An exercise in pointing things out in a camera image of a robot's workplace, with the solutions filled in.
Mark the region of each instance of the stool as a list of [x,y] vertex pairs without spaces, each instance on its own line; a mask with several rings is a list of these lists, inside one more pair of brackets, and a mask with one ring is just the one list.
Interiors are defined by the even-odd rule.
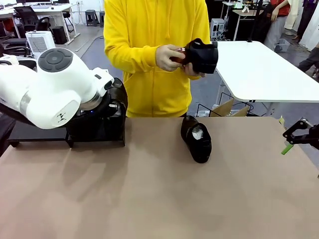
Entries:
[[105,12],[100,12],[100,27],[103,27],[104,26],[104,15],[105,15]]
[[89,24],[93,26],[97,26],[97,24],[99,24],[98,16],[96,15],[95,10],[86,10],[85,19],[86,19],[86,26],[89,26]]

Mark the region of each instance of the white tissue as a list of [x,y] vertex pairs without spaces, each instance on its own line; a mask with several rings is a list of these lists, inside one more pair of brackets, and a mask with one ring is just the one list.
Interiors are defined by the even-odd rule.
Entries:
[[196,126],[195,128],[193,128],[192,130],[192,134],[193,134],[193,137],[196,139],[196,140],[199,140],[201,138],[203,138],[203,130],[200,128],[200,125]]

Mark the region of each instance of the yellow hoodie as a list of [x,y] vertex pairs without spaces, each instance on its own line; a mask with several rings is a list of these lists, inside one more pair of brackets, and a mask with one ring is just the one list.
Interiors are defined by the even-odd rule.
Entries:
[[189,77],[156,66],[156,49],[209,43],[205,0],[105,0],[105,53],[124,71],[128,117],[178,117],[191,102]]

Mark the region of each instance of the black shoe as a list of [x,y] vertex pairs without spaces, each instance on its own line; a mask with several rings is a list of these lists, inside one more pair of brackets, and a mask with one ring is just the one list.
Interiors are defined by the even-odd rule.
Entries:
[[193,116],[185,116],[180,135],[197,163],[206,163],[211,153],[211,138],[205,125]]

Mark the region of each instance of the green tape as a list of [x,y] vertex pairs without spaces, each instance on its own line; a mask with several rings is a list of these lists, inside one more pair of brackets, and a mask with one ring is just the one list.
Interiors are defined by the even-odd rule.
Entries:
[[294,147],[294,145],[289,143],[287,147],[281,152],[281,154],[285,155],[292,147]]

